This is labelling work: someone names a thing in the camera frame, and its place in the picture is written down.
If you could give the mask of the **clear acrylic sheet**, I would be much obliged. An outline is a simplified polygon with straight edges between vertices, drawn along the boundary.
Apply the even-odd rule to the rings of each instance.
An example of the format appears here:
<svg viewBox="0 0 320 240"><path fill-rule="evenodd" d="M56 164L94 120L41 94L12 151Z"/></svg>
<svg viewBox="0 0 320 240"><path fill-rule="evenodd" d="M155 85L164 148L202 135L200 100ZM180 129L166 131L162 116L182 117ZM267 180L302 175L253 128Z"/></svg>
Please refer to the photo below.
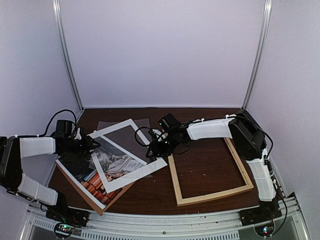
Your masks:
<svg viewBox="0 0 320 240"><path fill-rule="evenodd" d="M114 124L117 124L118 122L102 122L99 121L97 125L97 131L110 127ZM150 127L149 119L138 119L134 120L134 123L137 125L138 128L140 127ZM139 133L142 133L146 136L148 141L151 141L152 138L148 135L147 128L141 129ZM146 158L146 151L147 148L140 146L137 141L135 140L135 130L131 127L131 125L126 126L124 128L118 129L114 132L108 133L105 135L106 138L109 138L111 141L115 142L122 148L126 149L128 152L132 153L136 157L139 157L140 159L144 160L147 163L153 162L154 159Z"/></svg>

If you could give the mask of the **white mat board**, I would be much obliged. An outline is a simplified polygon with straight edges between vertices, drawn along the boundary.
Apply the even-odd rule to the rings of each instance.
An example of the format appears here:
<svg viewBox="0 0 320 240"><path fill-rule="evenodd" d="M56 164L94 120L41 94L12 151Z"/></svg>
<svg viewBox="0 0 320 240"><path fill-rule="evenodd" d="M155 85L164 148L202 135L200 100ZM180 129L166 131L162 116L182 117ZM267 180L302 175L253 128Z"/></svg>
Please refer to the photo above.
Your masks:
<svg viewBox="0 0 320 240"><path fill-rule="evenodd" d="M127 186L167 166L161 157L146 157L150 160L154 159L154 161L147 163L105 137L106 134L127 126L131 126L135 130L134 135L137 135L137 140L140 140L143 145L150 143L143 133L139 133L140 130L132 119L95 130L89 134L92 139L101 144L91 154L90 162L94 164L107 192L113 192Z"/></svg>

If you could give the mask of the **light wooden picture frame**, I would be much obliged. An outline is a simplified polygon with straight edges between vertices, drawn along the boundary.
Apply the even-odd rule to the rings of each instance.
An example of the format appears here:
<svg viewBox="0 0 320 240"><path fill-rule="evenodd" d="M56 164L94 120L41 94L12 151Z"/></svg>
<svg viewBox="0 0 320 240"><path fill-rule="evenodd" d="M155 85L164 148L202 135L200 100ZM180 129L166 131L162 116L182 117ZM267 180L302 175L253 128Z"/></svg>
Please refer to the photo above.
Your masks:
<svg viewBox="0 0 320 240"><path fill-rule="evenodd" d="M176 169L175 159L174 159L174 156L171 154L170 156L167 157L167 159L168 159L168 165L169 165L169 169L170 169L170 174L171 174L172 184L173 184L173 188L174 188L174 194L175 194L177 207L189 206L189 205L200 204L200 203L215 201L215 200L219 200L219 199L224 199L227 197L231 197L231 196L235 196L238 194L242 194L242 193L251 191L254 188L254 184L251 181L251 178L249 177L249 174L248 174L246 168L244 167L243 162L242 162L241 158L239 157L231 139L224 138L223 140L224 140L225 144L227 145L228 150L230 151L230 153L233 157L233 160L235 161L235 163L237 165L237 168L241 174L241 177L242 177L245 185L235 187L232 189L228 189L228 190L210 193L210 194L204 194L204 195L199 195L199 196L194 196L194 197L183 198L181 186L180 186L180 182L179 182L179 178L178 178L178 173L177 173L177 169Z"/></svg>

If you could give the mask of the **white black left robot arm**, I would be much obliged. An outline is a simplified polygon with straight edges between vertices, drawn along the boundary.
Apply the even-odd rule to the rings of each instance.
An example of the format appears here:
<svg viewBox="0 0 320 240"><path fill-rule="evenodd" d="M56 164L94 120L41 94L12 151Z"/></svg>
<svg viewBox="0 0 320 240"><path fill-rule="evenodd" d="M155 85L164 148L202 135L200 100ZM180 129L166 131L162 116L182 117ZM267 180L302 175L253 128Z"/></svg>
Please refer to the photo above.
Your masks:
<svg viewBox="0 0 320 240"><path fill-rule="evenodd" d="M53 154L59 157L66 154L84 157L101 146L85 135L81 127L73 134L72 125L70 120L58 120L51 136L16 135L0 138L0 185L10 194L53 206L51 211L61 222L72 218L65 195L28 177L22 170L22 159Z"/></svg>

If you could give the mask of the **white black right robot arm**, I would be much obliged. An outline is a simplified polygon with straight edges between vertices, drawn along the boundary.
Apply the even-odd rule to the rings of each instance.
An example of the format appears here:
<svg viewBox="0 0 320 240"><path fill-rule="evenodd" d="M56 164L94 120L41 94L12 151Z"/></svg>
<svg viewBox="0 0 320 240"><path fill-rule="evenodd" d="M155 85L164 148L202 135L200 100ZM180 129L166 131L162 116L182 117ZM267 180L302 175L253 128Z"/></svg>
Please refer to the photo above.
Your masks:
<svg viewBox="0 0 320 240"><path fill-rule="evenodd" d="M154 128L148 131L153 140L146 145L145 156L168 158L177 206L223 199L248 192L256 186L261 205L256 210L258 219L266 221L276 212L275 206L279 199L274 170L269 160L271 149L266 142L269 135L246 110L227 114L223 118L202 118L184 123L169 113L158 124L162 131ZM216 193L183 198L173 158L175 148L190 141L215 138L224 139L245 184Z"/></svg>

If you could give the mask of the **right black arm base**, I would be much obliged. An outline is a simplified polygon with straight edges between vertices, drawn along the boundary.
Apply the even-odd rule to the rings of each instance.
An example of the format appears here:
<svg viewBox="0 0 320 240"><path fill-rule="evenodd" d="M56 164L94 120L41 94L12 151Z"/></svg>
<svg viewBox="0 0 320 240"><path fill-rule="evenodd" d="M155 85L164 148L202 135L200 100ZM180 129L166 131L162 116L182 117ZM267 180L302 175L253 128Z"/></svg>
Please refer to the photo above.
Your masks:
<svg viewBox="0 0 320 240"><path fill-rule="evenodd" d="M254 225L281 217L279 200L280 198L276 195L272 201L259 201L258 207L241 210L239 217L242 226Z"/></svg>

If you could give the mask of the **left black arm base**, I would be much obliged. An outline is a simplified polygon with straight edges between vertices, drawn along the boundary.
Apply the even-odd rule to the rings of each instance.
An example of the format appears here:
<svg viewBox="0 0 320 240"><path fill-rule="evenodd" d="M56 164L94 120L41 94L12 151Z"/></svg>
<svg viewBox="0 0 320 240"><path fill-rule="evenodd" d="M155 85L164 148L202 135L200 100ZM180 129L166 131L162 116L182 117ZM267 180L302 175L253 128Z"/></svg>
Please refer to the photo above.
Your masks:
<svg viewBox="0 0 320 240"><path fill-rule="evenodd" d="M61 192L58 192L54 205L44 204L44 206L47 208L45 216L48 219L80 228L87 226L89 212L69 207L66 196Z"/></svg>

